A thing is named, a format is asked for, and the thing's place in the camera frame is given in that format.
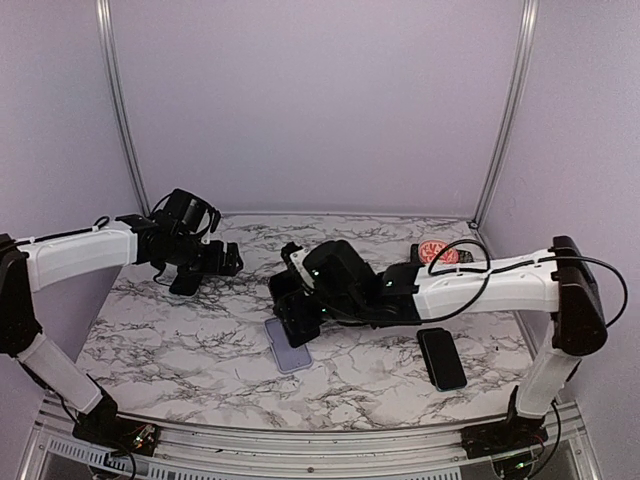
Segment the lavender phone case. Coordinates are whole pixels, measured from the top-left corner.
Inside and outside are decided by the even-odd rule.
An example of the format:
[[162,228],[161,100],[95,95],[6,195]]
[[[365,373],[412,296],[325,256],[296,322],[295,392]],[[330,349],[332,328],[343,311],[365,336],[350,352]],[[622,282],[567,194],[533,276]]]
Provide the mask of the lavender phone case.
[[276,368],[281,374],[290,374],[310,368],[313,364],[308,348],[291,347],[281,321],[271,318],[264,322],[264,330]]

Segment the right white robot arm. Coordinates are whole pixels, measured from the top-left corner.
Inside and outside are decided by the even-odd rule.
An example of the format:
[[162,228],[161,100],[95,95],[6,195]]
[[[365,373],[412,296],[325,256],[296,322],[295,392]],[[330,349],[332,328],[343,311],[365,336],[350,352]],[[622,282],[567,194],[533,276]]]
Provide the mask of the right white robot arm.
[[531,370],[512,396],[495,438],[515,448],[546,416],[581,359],[608,339],[592,259],[568,236],[520,257],[440,268],[398,263],[381,273],[345,240],[312,250],[293,242],[281,250],[283,271],[268,281],[273,311],[289,344],[301,346],[328,320],[373,329],[444,322],[463,313],[546,312],[551,317]]

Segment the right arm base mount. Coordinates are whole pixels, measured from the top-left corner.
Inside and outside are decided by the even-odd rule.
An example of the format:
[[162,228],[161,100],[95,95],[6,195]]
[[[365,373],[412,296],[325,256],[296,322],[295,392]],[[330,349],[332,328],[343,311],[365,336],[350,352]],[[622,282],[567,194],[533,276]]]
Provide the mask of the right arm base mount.
[[544,428],[545,415],[530,419],[522,417],[516,409],[518,388],[512,391],[507,415],[504,419],[464,427],[461,446],[469,459],[506,453],[512,450],[544,444],[548,433]]

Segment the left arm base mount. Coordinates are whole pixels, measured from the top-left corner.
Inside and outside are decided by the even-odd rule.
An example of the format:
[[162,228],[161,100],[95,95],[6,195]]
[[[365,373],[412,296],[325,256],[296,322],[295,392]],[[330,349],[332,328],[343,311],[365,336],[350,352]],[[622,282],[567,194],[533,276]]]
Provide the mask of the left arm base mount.
[[156,424],[122,417],[109,395],[89,413],[78,412],[73,429],[75,438],[144,456],[153,455],[159,434]]

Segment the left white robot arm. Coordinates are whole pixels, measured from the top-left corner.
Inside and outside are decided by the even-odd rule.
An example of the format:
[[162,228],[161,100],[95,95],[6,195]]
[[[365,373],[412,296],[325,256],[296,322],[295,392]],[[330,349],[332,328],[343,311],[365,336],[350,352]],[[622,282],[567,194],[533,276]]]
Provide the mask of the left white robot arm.
[[125,438],[126,423],[110,396],[49,339],[36,319],[33,295],[53,284],[96,271],[150,263],[177,269],[170,286],[191,296],[210,276],[234,276],[244,267],[235,243],[207,241],[176,222],[132,214],[84,230],[1,243],[1,352],[42,380],[79,413],[106,445]]

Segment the black phone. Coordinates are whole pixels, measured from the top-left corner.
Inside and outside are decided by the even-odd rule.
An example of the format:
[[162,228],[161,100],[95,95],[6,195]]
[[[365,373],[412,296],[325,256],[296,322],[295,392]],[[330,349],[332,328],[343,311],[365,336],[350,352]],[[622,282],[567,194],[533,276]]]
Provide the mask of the black phone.
[[197,293],[201,281],[201,275],[178,273],[169,287],[169,292],[173,295],[191,297]]

